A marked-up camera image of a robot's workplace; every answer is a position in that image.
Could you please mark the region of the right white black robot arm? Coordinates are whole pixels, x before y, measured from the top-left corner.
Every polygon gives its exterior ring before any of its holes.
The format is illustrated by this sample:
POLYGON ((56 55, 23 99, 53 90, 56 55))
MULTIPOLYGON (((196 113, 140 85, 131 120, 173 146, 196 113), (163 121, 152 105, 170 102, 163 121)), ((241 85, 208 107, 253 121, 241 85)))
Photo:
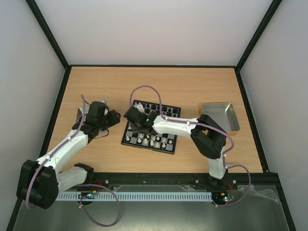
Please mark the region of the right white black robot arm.
POLYGON ((173 118, 152 112, 148 115, 135 106, 124 114, 132 131, 144 134, 172 134, 190 138, 198 151, 208 159, 210 184, 221 188, 226 184, 225 151, 227 133, 208 115, 199 118, 173 118))

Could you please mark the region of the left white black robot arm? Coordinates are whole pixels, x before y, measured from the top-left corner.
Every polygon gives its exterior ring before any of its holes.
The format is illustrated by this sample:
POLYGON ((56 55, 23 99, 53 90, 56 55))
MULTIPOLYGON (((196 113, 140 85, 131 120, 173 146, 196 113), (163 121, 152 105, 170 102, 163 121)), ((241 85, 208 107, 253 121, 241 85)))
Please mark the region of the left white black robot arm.
POLYGON ((77 163, 67 171, 62 168, 101 131, 118 124, 120 117, 104 101, 84 106, 82 116, 57 146, 37 160, 22 164, 16 196, 25 200, 26 205, 47 209, 58 194, 79 184, 93 183, 94 169, 88 165, 77 163))

